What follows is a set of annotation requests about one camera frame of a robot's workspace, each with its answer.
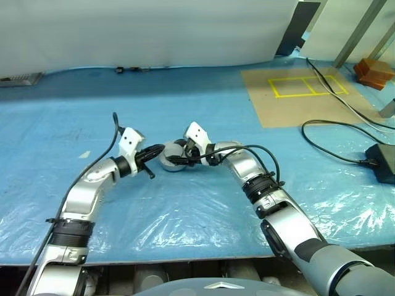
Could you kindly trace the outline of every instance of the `black wire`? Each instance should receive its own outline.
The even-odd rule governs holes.
[[[307,61],[307,63],[308,63],[309,65],[311,65],[311,66],[313,67],[313,69],[318,73],[318,75],[320,75],[320,77],[322,78],[323,82],[329,87],[330,91],[333,92],[333,93],[335,93],[335,91],[333,90],[333,88],[330,86],[328,80],[326,80],[326,78],[325,78],[325,77],[322,75],[322,73],[316,68],[316,66],[309,60],[309,58],[306,58],[306,61]],[[349,105],[349,106],[350,106],[350,108],[351,108],[352,110],[354,110],[356,113],[358,113],[359,116],[363,117],[364,119],[366,119],[366,120],[369,121],[370,123],[373,123],[374,125],[382,126],[382,127],[384,127],[384,128],[389,128],[389,129],[391,129],[391,130],[395,130],[395,127],[389,126],[389,125],[384,125],[384,124],[382,124],[382,123],[375,122],[374,120],[370,119],[368,116],[366,116],[366,115],[360,113],[360,112],[359,112],[357,109],[355,109],[353,106],[351,106],[351,105]]]
[[[355,129],[357,129],[357,130],[359,130],[359,131],[365,133],[367,136],[371,137],[373,140],[375,140],[376,142],[378,142],[378,143],[380,143],[380,144],[387,144],[387,143],[381,141],[380,139],[377,139],[376,137],[374,137],[374,135],[368,133],[367,131],[365,131],[364,129],[360,128],[359,126],[351,125],[351,124],[349,124],[349,123],[340,122],[340,121],[331,121],[331,120],[321,120],[321,119],[313,119],[313,120],[309,120],[309,121],[303,123],[303,125],[302,125],[302,135],[303,135],[304,139],[305,139],[307,142],[309,142],[309,143],[310,143],[311,145],[313,145],[314,147],[320,149],[321,151],[324,151],[324,152],[326,152],[326,153],[328,153],[328,154],[330,154],[330,155],[332,155],[332,156],[334,156],[334,157],[336,157],[336,158],[338,158],[338,159],[344,160],[344,161],[346,161],[346,162],[352,162],[352,163],[358,163],[358,164],[364,163],[363,160],[354,160],[354,159],[349,159],[349,158],[342,157],[342,156],[340,156],[340,155],[338,155],[338,154],[335,154],[335,153],[333,153],[333,152],[331,152],[331,151],[329,151],[329,150],[327,150],[327,149],[325,149],[325,148],[319,146],[318,144],[316,144],[316,143],[314,143],[312,140],[310,140],[310,139],[307,137],[307,135],[306,135],[304,129],[305,129],[306,125],[311,125],[311,124],[313,124],[313,123],[332,123],[332,124],[334,124],[334,125],[345,125],[345,126],[350,126],[351,128],[355,128]]]
[[[275,166],[276,166],[276,182],[279,184],[279,183],[280,183],[280,166],[278,165],[278,162],[277,162],[277,159],[275,158],[275,156],[274,156],[267,148],[265,148],[264,146],[260,146],[260,145],[246,145],[246,146],[235,145],[235,146],[228,146],[228,147],[224,147],[224,148],[219,148],[219,149],[217,149],[217,150],[214,150],[214,151],[212,151],[212,152],[209,152],[209,153],[200,155],[200,156],[198,156],[198,157],[190,157],[190,156],[187,155],[186,158],[188,158],[189,160],[192,160],[192,161],[197,161],[197,160],[200,160],[200,159],[205,158],[205,157],[207,157],[207,156],[214,155],[214,154],[216,154],[216,153],[218,153],[218,152],[226,151],[226,150],[229,150],[229,149],[233,149],[231,152],[225,154],[225,155],[221,158],[220,163],[222,163],[229,155],[235,153],[235,152],[238,151],[238,150],[244,149],[244,150],[249,151],[253,156],[255,156],[255,158],[258,160],[259,164],[261,165],[261,167],[262,167],[265,171],[269,172],[269,171],[267,170],[267,168],[266,168],[264,162],[263,162],[262,159],[259,157],[259,155],[258,155],[255,151],[253,151],[253,150],[251,149],[252,147],[260,148],[260,149],[266,151],[266,153],[268,153],[269,156],[272,158],[272,160],[273,160],[273,162],[275,163]]]
[[[36,252],[35,257],[33,258],[33,260],[31,261],[23,279],[22,282],[20,283],[17,292],[15,293],[15,296],[20,296],[20,294],[22,293],[23,288],[25,287],[27,281],[29,280],[29,277],[31,275],[31,272],[33,271],[34,267],[36,266],[36,263],[41,255],[41,253],[43,252],[47,241],[49,239],[49,237],[52,234],[52,230],[54,229],[54,226],[56,224],[56,221],[60,218],[60,214],[62,213],[62,209],[64,206],[64,203],[66,202],[67,196],[69,195],[70,191],[72,190],[72,187],[74,187],[74,185],[76,185],[76,183],[83,177],[83,175],[85,175],[85,173],[87,171],[89,171],[95,164],[97,164],[104,156],[106,156],[107,153],[109,153],[109,151],[113,148],[115,141],[117,140],[117,134],[118,134],[118,129],[119,129],[119,123],[118,123],[118,115],[114,112],[112,114],[112,118],[114,119],[114,125],[115,125],[115,131],[114,131],[114,136],[112,138],[112,141],[110,143],[110,146],[96,159],[94,160],[90,165],[88,165],[79,175],[78,177],[73,181],[73,183],[70,185],[70,187],[67,189],[65,195],[63,196],[62,201],[60,202],[60,207],[57,210],[57,213],[55,215],[55,218],[53,219],[51,226],[48,229],[47,234],[45,235],[40,247],[38,248],[38,251]]]

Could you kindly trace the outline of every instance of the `blue plastic sheet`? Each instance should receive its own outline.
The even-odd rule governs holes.
[[[305,62],[123,75],[91,68],[46,75],[32,87],[0,89],[0,264],[33,258],[49,227],[45,219],[55,215],[71,181],[109,144],[113,111],[121,125],[145,135],[145,147],[182,137],[191,121],[213,142],[264,145],[280,163],[285,189],[330,243],[395,242],[394,186],[378,183],[369,169],[317,151],[299,128],[261,127],[239,71],[262,67],[305,67]],[[390,100],[357,87],[378,109]],[[310,126],[307,132],[348,157],[361,158],[374,144],[343,126]],[[391,135],[380,137],[394,142]],[[80,158],[87,151],[89,157]],[[115,148],[109,156],[117,154]],[[106,195],[88,263],[272,254],[251,204],[225,167],[169,173],[156,159],[148,166],[155,179],[144,172],[123,178]]]

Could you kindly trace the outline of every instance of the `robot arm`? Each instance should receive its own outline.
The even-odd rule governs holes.
[[[81,265],[88,256],[88,241],[104,194],[120,178],[134,177],[141,170],[146,170],[151,179],[154,177],[145,162],[156,157],[164,146],[138,151],[144,137],[132,128],[121,130],[119,156],[95,164],[71,188],[59,219],[50,220],[55,226],[31,280],[28,296],[84,295],[87,273]]]
[[[262,220],[260,226],[273,253],[291,260],[319,295],[393,294],[395,280],[390,274],[343,247],[328,244],[273,174],[245,150],[235,148],[240,143],[212,144],[197,123],[191,124],[184,137],[184,142],[166,143],[159,156],[164,168],[175,171],[195,163],[226,165]],[[177,150],[174,145],[184,146]]]

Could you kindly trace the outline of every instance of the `white backdrop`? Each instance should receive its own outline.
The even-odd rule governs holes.
[[[0,0],[0,76],[271,60],[297,0]]]
[[[328,0],[301,54],[313,59],[335,60],[371,3],[372,0]],[[358,63],[368,57],[394,22],[395,0],[390,0],[380,10],[347,61]],[[382,60],[395,67],[394,51],[395,44]]]

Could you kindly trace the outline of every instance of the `wooden block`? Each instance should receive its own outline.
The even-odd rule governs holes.
[[[358,65],[364,76],[372,79],[389,81],[395,76],[394,70],[379,60],[362,59]]]
[[[358,82],[360,84],[370,86],[371,88],[378,89],[379,91],[381,91],[385,87],[385,84],[379,84],[370,80],[359,80]]]
[[[371,88],[378,89],[381,91],[386,84],[386,80],[378,79],[378,78],[370,78],[369,76],[364,76],[362,70],[360,69],[360,65],[357,64],[354,66],[355,74],[357,75],[357,81],[360,84],[369,86]]]

